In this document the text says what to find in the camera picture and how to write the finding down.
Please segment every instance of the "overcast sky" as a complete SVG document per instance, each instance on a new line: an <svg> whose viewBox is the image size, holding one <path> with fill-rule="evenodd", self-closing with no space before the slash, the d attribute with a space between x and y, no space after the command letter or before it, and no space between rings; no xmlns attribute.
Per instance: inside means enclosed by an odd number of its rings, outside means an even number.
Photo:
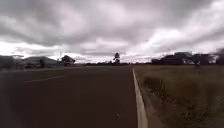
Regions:
<svg viewBox="0 0 224 128"><path fill-rule="evenodd" d="M224 0L0 0L0 54L148 60L224 47Z"/></svg>

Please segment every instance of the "dry grass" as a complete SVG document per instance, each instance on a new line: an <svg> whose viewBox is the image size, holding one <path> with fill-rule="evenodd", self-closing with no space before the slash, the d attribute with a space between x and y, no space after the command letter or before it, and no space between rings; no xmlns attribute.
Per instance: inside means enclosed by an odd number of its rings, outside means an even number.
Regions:
<svg viewBox="0 0 224 128"><path fill-rule="evenodd" d="M224 127L224 67L136 66L135 71L143 97L152 100L168 128Z"/></svg>

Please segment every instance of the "dark cloud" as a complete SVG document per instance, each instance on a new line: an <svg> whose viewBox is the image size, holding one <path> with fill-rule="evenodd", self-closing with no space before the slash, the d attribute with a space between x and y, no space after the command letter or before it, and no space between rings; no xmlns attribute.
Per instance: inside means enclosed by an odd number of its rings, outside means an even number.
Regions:
<svg viewBox="0 0 224 128"><path fill-rule="evenodd" d="M180 28L198 10L214 0L0 0L0 37L44 46L66 44L68 52L107 56L125 53L129 47L150 38L160 28ZM159 52L183 45L213 40L223 30L197 39L167 44ZM122 40L121 48L82 48L86 42L103 38ZM50 55L54 51L27 50L29 54Z"/></svg>

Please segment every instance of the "grass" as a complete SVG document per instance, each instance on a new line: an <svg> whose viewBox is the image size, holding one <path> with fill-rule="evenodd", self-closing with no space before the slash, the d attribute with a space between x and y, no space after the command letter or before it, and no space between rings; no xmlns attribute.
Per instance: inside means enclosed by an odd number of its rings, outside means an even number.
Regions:
<svg viewBox="0 0 224 128"><path fill-rule="evenodd" d="M135 71L144 100L152 100L166 127L224 126L224 67L136 66Z"/></svg>

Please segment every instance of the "asphalt road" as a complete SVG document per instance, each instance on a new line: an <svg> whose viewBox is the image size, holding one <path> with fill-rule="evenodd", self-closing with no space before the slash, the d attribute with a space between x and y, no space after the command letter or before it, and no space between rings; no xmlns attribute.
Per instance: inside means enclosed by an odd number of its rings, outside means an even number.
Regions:
<svg viewBox="0 0 224 128"><path fill-rule="evenodd" d="M137 128L132 69L0 73L0 128Z"/></svg>

